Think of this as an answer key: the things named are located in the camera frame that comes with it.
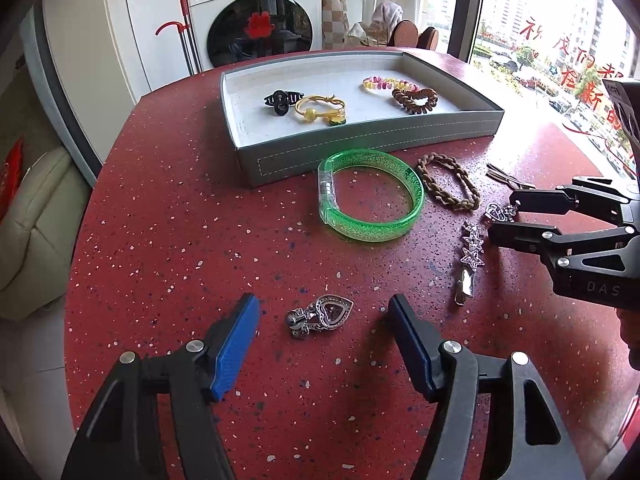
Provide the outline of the silver heart pendant brooch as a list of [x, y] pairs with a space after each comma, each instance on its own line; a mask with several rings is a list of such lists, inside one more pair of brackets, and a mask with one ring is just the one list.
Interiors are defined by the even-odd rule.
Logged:
[[342, 327], [352, 313], [354, 302], [350, 299], [326, 294], [304, 308], [289, 310], [286, 326], [294, 338], [304, 339], [315, 332], [332, 332]]

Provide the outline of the black hair claw clip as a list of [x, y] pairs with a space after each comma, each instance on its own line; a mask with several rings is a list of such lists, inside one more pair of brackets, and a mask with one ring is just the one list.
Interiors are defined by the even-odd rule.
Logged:
[[264, 104], [271, 107], [277, 116], [282, 117], [303, 97], [302, 92], [276, 90], [270, 96], [264, 97]]

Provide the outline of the grey jewelry tray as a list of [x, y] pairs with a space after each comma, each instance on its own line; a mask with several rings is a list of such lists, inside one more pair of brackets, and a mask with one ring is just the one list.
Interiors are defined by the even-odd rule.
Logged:
[[[220, 100], [243, 176], [259, 186], [317, 169], [351, 148], [394, 152], [405, 148], [493, 136], [504, 110], [469, 78], [472, 66], [421, 49], [362, 49], [279, 56], [225, 70]], [[387, 90], [369, 90], [369, 76], [398, 78], [432, 88], [434, 110], [408, 114]], [[290, 110], [278, 116], [264, 99], [273, 91], [335, 96], [346, 122], [305, 122]]]

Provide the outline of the silver crystal brooch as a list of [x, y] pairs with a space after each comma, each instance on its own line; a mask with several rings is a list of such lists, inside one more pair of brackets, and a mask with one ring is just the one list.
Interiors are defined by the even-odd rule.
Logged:
[[514, 222], [518, 216], [518, 207], [506, 204], [490, 203], [484, 213], [484, 218], [489, 222]]

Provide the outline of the silver star hair clip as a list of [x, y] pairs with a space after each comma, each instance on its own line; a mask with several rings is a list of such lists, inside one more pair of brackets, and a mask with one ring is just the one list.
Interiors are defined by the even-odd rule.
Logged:
[[462, 307], [474, 297], [474, 278], [477, 270], [484, 266], [484, 236], [482, 228], [465, 221], [462, 226], [462, 247], [460, 252], [460, 276], [454, 294], [454, 303]]

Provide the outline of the green translucent bangle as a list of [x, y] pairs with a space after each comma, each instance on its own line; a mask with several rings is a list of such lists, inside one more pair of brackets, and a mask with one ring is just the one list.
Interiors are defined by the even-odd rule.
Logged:
[[365, 148], [323, 159], [317, 184], [321, 221], [360, 242], [385, 243], [406, 235], [425, 203], [423, 184], [406, 162]]

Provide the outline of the cream leather sofa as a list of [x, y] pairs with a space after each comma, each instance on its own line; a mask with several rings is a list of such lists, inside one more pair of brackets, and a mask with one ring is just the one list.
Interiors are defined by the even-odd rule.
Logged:
[[60, 146], [27, 171], [1, 220], [1, 317], [21, 321], [66, 293], [90, 185]]

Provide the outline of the brown chair right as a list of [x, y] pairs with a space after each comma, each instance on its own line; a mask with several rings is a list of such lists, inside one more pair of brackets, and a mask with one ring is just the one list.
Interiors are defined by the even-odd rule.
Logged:
[[433, 26], [428, 26], [420, 33], [416, 46], [419, 49], [435, 51], [439, 40], [439, 32]]

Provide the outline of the brown chair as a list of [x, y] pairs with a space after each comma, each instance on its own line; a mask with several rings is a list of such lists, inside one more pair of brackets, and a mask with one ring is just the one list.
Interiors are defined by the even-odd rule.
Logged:
[[416, 46], [419, 49], [435, 51], [439, 40], [439, 32], [433, 26], [428, 26], [420, 33]]
[[420, 32], [418, 32], [413, 21], [402, 20], [390, 34], [387, 45], [398, 48], [415, 48], [418, 44], [419, 36]]

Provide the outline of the brown chair left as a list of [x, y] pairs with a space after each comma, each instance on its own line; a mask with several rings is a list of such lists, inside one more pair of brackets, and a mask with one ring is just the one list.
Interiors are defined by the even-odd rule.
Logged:
[[413, 21], [402, 20], [390, 34], [387, 45], [398, 48], [415, 48], [418, 44], [419, 36], [420, 32], [418, 32]]

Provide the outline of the red cushion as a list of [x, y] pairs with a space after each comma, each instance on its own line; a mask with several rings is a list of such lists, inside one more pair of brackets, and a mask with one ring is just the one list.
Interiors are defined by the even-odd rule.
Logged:
[[8, 212], [23, 179], [24, 138], [13, 144], [1, 165], [0, 220]]

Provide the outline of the checkered paper bag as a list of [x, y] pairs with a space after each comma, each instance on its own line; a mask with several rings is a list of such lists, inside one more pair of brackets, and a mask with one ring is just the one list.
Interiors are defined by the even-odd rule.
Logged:
[[349, 30], [346, 0], [321, 0], [322, 48], [342, 50]]

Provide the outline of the white washing machine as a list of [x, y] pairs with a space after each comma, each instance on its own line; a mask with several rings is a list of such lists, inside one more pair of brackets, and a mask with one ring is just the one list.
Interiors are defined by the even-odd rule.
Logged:
[[321, 0], [186, 0], [204, 70], [322, 48]]

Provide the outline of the red handled mop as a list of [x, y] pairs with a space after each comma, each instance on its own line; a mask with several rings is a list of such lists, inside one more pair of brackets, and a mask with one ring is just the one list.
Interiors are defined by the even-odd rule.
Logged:
[[180, 11], [182, 15], [181, 21], [169, 21], [160, 25], [155, 31], [155, 35], [158, 36], [166, 28], [173, 27], [179, 36], [181, 44], [181, 50], [186, 62], [186, 69], [190, 76], [201, 73], [201, 62], [198, 57], [198, 49], [195, 45], [195, 37], [192, 30], [192, 23], [189, 11], [188, 0], [179, 0]]

